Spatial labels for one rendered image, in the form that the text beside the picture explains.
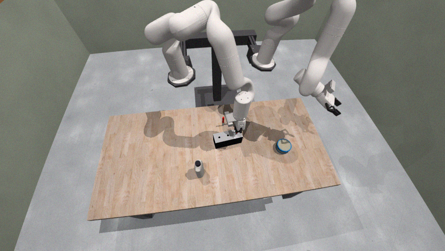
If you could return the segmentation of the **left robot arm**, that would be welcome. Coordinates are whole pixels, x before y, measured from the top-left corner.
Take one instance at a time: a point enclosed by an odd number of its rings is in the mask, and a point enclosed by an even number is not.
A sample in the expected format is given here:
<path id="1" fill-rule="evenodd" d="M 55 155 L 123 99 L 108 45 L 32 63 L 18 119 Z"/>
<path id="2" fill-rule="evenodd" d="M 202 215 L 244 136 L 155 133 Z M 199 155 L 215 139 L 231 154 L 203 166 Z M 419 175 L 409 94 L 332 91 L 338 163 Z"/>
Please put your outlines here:
<path id="1" fill-rule="evenodd" d="M 252 57 L 255 65 L 272 68 L 274 53 L 287 32 L 298 22 L 299 14 L 309 10 L 316 0 L 284 0 L 267 8 L 264 19 L 274 26 L 266 31 L 259 54 Z M 356 10 L 356 0 L 333 0 L 330 15 L 313 50 L 307 69 L 301 69 L 294 77 L 302 96 L 317 96 L 324 91 L 335 91 L 335 81 L 323 85 L 320 80 L 328 61 L 342 38 Z M 283 20 L 282 20 L 283 19 Z"/>

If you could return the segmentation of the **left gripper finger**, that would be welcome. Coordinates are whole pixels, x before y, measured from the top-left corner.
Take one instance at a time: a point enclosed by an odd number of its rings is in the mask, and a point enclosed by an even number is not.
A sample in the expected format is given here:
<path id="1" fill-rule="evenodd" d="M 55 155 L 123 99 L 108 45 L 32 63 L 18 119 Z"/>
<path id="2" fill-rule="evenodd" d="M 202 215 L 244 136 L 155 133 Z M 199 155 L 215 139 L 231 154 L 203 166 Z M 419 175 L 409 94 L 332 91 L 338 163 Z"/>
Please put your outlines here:
<path id="1" fill-rule="evenodd" d="M 330 106 L 330 107 L 329 107 L 329 105 L 328 105 L 327 103 L 325 103 L 325 106 L 326 106 L 326 108 L 327 108 L 327 111 L 333 113 L 335 116 L 338 116 L 338 115 L 341 114 L 337 109 L 335 109 L 334 106 Z M 333 109 L 330 109 L 331 107 L 333 107 Z"/>
<path id="2" fill-rule="evenodd" d="M 335 97 L 335 102 L 334 102 L 334 104 L 335 104 L 336 106 L 339 106 L 339 105 L 341 105 L 341 102 L 340 102 L 339 100 L 337 100 L 337 98 Z"/>

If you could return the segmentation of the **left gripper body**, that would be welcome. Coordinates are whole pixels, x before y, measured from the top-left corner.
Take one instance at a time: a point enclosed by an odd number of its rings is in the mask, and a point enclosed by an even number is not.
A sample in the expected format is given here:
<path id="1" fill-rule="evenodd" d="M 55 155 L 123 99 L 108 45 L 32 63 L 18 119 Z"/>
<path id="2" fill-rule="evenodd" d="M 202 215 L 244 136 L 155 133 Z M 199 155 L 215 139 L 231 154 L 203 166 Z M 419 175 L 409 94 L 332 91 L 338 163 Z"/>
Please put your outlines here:
<path id="1" fill-rule="evenodd" d="M 331 105 L 334 106 L 335 97 L 332 93 L 330 94 L 327 90 L 315 96 L 315 98 L 325 109 L 326 109 L 325 103 L 327 103 L 329 106 Z"/>

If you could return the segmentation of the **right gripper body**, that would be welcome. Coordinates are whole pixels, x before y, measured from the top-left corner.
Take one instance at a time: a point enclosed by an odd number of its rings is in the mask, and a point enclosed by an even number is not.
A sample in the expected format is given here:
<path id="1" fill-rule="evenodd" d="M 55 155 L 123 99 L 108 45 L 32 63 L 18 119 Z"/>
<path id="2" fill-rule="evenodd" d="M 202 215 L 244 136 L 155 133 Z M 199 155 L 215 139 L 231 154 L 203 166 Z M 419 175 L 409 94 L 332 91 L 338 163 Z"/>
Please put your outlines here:
<path id="1" fill-rule="evenodd" d="M 238 121 L 234 121 L 235 126 L 237 131 L 240 130 L 240 128 L 242 128 L 243 130 L 245 130 L 245 124 L 246 124 L 246 120 L 238 120 Z"/>

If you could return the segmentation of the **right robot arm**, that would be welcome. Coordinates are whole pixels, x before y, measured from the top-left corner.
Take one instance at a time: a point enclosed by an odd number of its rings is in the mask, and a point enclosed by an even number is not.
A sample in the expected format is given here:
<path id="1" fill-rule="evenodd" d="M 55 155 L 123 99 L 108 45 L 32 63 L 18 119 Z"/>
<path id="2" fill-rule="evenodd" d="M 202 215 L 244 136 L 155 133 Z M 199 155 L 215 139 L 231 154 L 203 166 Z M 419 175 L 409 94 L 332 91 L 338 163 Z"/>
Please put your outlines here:
<path id="1" fill-rule="evenodd" d="M 169 80 L 174 84 L 183 84 L 192 78 L 193 69 L 186 66 L 180 42 L 205 29 L 227 87 L 232 91 L 241 89 L 235 95 L 233 112 L 224 112 L 227 125 L 231 127 L 234 121 L 247 118 L 255 90 L 252 81 L 243 77 L 233 33 L 220 19 L 218 5 L 212 0 L 203 0 L 181 13 L 165 14 L 148 24 L 144 34 L 153 45 L 165 42 L 162 53 L 171 70 Z"/>

